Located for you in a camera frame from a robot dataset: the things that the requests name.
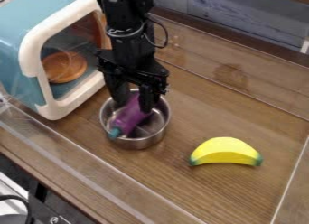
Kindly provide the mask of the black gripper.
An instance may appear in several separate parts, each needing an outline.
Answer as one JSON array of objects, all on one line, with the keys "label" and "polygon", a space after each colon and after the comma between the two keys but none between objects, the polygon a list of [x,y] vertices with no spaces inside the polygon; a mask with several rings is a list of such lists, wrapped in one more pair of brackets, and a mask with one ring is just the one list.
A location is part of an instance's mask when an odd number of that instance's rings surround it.
[{"label": "black gripper", "polygon": [[130,99],[130,83],[139,87],[140,111],[147,114],[155,106],[155,94],[167,93],[169,70],[153,55],[145,57],[136,65],[124,66],[116,62],[111,50],[95,53],[98,68],[106,78],[106,86],[114,101],[124,106]]}]

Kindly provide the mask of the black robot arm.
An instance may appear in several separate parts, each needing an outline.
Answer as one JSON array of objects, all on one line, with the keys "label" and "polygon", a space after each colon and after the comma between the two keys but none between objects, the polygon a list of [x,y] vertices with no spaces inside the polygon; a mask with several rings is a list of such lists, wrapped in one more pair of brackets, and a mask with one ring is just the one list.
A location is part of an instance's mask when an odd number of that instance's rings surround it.
[{"label": "black robot arm", "polygon": [[155,23],[149,15],[154,0],[96,0],[106,15],[106,36],[111,49],[96,53],[110,95],[119,105],[130,99],[130,84],[139,87],[139,106],[149,113],[167,93],[169,70],[155,60]]}]

